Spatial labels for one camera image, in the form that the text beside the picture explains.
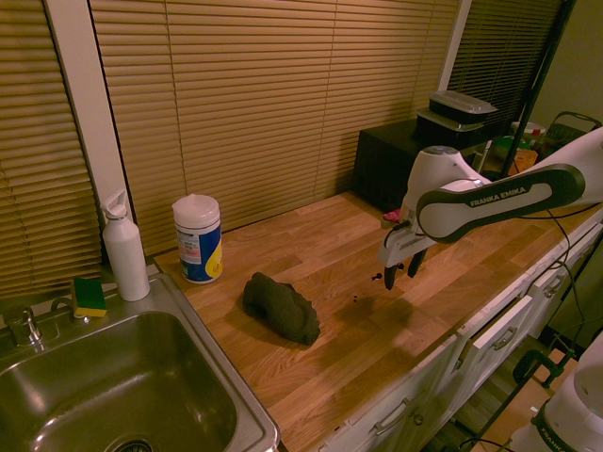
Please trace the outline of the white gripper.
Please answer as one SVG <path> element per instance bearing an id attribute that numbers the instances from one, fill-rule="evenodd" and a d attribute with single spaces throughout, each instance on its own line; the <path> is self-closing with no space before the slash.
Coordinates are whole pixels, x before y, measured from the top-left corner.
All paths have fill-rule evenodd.
<path id="1" fill-rule="evenodd" d="M 412 221 L 404 220 L 394 226 L 383 240 L 379 252 L 379 261 L 385 266 L 383 278 L 387 290 L 391 290 L 396 281 L 398 264 L 413 256 L 407 275 L 413 278 L 425 258 L 432 240 Z"/>

